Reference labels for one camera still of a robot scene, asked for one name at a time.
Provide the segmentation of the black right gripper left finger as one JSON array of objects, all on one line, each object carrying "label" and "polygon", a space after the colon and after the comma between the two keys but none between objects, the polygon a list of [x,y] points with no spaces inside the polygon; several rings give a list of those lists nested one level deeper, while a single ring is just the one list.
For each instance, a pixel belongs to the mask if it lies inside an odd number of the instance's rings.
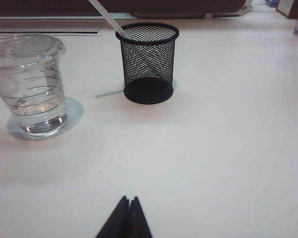
[{"label": "black right gripper left finger", "polygon": [[130,201],[123,196],[100,231],[96,238],[130,238]]}]

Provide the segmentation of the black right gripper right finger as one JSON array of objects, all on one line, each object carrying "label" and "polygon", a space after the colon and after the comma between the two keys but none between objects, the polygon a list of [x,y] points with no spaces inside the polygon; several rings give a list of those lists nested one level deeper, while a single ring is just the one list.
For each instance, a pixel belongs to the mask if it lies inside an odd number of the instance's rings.
[{"label": "black right gripper right finger", "polygon": [[127,238],[153,238],[138,197],[131,201],[127,216]]}]

